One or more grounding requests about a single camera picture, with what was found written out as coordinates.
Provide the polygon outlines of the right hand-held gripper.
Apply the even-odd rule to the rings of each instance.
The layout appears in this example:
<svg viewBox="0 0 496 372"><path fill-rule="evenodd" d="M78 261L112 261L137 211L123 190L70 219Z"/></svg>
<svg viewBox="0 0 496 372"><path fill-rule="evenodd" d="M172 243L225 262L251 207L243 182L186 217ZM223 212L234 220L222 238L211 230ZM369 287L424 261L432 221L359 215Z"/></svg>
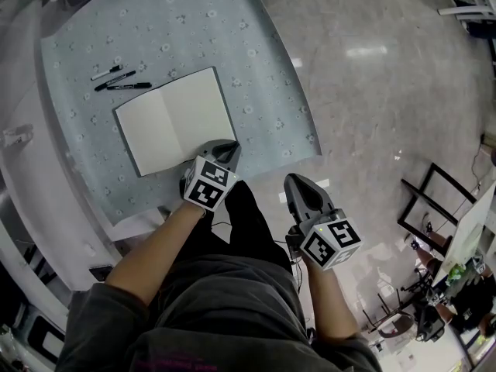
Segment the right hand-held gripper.
<svg viewBox="0 0 496 372"><path fill-rule="evenodd" d="M354 221L334 208L327 192L300 174L284 179L288 209L296 223L285 236L291 259L306 256L321 270L347 262L363 241ZM310 212L319 213L310 218Z"/></svg>

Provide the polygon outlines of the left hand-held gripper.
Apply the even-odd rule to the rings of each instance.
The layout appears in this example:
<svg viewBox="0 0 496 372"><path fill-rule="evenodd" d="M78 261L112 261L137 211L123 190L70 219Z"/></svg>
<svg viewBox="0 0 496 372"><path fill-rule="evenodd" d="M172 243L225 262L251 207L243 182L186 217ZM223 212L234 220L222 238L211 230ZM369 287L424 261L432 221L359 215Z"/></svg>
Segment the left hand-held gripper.
<svg viewBox="0 0 496 372"><path fill-rule="evenodd" d="M214 212L238 181L240 155L237 141L217 139L205 143L180 179L181 197Z"/></svg>

